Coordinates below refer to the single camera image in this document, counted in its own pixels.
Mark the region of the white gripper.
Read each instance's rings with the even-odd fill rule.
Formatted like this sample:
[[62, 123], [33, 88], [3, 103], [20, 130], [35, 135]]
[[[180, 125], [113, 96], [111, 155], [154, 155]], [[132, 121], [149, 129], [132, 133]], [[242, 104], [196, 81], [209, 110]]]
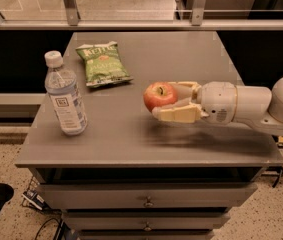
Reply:
[[211, 124], [228, 124], [235, 115], [237, 89], [229, 82], [210, 82], [201, 87], [194, 81], [171, 82], [178, 99], [195, 100], [181, 107], [155, 107], [152, 115], [159, 121], [194, 123], [201, 118]]

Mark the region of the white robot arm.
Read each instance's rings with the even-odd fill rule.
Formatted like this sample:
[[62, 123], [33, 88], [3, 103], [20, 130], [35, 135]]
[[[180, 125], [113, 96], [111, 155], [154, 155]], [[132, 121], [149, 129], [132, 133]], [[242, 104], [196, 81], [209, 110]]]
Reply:
[[283, 136], [283, 78], [272, 88], [213, 81], [174, 82], [178, 100], [157, 105], [152, 115], [166, 122], [241, 123], [255, 131]]

